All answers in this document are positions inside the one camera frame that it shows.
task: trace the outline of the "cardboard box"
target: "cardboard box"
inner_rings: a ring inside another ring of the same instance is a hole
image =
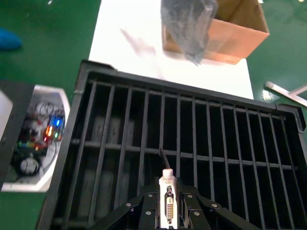
[[[204,58],[236,64],[269,36],[269,29],[258,0],[218,0],[218,3]],[[164,50],[182,53],[164,26],[162,34]]]

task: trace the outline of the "white tabletop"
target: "white tabletop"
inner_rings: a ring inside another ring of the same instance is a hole
[[[162,49],[159,0],[102,0],[89,60],[119,71],[253,99],[247,62],[198,67]]]

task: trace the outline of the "white connector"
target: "white connector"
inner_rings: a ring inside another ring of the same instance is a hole
[[[177,179],[172,169],[164,169],[159,179],[160,185],[160,228],[178,229]]]

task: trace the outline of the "cable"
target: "cable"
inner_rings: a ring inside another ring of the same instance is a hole
[[[170,169],[171,167],[169,166],[169,162],[168,162],[168,159],[166,157],[166,154],[165,152],[162,150],[162,149],[159,149],[159,154],[160,154],[160,157],[162,158],[163,160],[163,163],[164,163],[164,166],[166,169]]]
[[[55,144],[55,148],[54,148],[54,154],[53,154],[53,156],[52,156],[52,159],[51,159],[51,161],[49,162],[49,164],[45,167],[45,168],[43,168],[43,172],[45,173],[45,170],[46,169],[48,169],[49,167],[50,167],[50,165],[52,164],[52,162],[54,161],[54,159],[55,159],[55,157],[56,157],[56,154],[57,154],[57,143],[54,141],[54,144]]]

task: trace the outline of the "black plastic crate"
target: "black plastic crate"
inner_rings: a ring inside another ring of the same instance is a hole
[[[86,229],[160,177],[176,177],[262,229],[305,229],[299,108],[84,61],[38,229]]]

